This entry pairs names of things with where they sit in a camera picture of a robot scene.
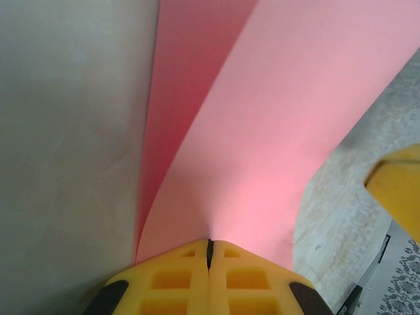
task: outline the yellow plastic object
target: yellow plastic object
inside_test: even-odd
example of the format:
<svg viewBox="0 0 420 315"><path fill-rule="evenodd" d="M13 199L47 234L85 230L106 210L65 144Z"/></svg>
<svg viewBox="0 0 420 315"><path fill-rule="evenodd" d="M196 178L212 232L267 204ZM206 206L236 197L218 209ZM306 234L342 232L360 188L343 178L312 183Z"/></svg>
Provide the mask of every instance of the yellow plastic object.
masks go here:
<svg viewBox="0 0 420 315"><path fill-rule="evenodd" d="M216 241L209 271L209 314L304 315L289 287L292 282L313 287L292 271L227 241Z"/></svg>
<svg viewBox="0 0 420 315"><path fill-rule="evenodd" d="M83 315L332 315L302 276L227 241L195 241L113 277Z"/></svg>
<svg viewBox="0 0 420 315"><path fill-rule="evenodd" d="M207 309L207 240L174 249L111 278L129 286L113 315L196 315Z"/></svg>
<svg viewBox="0 0 420 315"><path fill-rule="evenodd" d="M384 156L365 180L366 189L420 242L420 144Z"/></svg>

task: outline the gray floor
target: gray floor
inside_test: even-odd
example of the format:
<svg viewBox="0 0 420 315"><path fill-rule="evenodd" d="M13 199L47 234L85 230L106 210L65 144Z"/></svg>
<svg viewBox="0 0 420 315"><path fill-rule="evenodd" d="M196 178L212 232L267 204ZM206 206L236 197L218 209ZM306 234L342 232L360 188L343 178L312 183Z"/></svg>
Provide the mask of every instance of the gray floor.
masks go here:
<svg viewBox="0 0 420 315"><path fill-rule="evenodd" d="M355 315L420 314L420 248L394 221L387 250Z"/></svg>

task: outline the gray wall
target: gray wall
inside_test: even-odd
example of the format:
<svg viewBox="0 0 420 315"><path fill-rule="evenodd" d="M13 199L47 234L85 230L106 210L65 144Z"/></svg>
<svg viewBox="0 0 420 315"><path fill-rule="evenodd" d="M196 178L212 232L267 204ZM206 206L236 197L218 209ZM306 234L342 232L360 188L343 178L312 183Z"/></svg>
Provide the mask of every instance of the gray wall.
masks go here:
<svg viewBox="0 0 420 315"><path fill-rule="evenodd" d="M130 263L157 13L1 2L2 314L77 314Z"/></svg>

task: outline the black rubber part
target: black rubber part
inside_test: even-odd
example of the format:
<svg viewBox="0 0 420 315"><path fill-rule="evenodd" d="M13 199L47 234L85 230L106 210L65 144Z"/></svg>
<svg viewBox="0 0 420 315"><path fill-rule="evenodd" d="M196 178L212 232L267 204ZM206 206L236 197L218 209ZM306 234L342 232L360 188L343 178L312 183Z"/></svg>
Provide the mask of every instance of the black rubber part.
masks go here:
<svg viewBox="0 0 420 315"><path fill-rule="evenodd" d="M128 287L129 283L125 280L103 287L82 315L112 315Z"/></svg>
<svg viewBox="0 0 420 315"><path fill-rule="evenodd" d="M211 267L211 259L213 258L213 248L215 246L215 241L209 239L209 243L207 243L207 268L210 269Z"/></svg>
<svg viewBox="0 0 420 315"><path fill-rule="evenodd" d="M316 290L300 282L292 282L289 287L304 315L333 315Z"/></svg>

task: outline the patterned fabric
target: patterned fabric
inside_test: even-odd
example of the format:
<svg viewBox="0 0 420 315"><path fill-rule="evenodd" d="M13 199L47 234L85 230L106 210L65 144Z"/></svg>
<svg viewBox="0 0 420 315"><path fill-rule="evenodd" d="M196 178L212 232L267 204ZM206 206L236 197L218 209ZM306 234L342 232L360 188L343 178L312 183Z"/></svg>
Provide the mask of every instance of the patterned fabric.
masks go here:
<svg viewBox="0 0 420 315"><path fill-rule="evenodd" d="M420 315L420 247L408 241L377 315Z"/></svg>

